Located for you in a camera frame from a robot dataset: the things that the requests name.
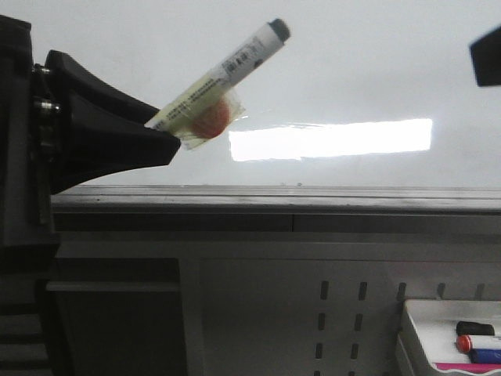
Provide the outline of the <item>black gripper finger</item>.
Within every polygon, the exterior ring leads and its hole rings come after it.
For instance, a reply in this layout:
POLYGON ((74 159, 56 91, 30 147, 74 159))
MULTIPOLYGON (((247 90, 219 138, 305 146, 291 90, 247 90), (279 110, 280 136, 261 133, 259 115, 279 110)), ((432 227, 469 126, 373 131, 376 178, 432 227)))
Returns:
POLYGON ((500 86, 500 27, 470 45, 474 76, 479 87, 500 86))

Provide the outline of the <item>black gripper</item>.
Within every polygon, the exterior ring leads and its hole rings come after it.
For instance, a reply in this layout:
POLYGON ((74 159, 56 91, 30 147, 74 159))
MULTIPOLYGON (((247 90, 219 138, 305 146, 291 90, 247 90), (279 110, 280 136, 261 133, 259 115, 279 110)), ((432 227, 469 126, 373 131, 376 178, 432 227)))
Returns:
MULTIPOLYGON (((33 94, 31 25, 1 18, 1 272, 36 273, 59 247, 33 94)), ((137 168, 169 165, 181 141, 144 126, 159 109, 123 93, 65 52, 50 50, 56 98, 69 96, 51 193, 137 168)))

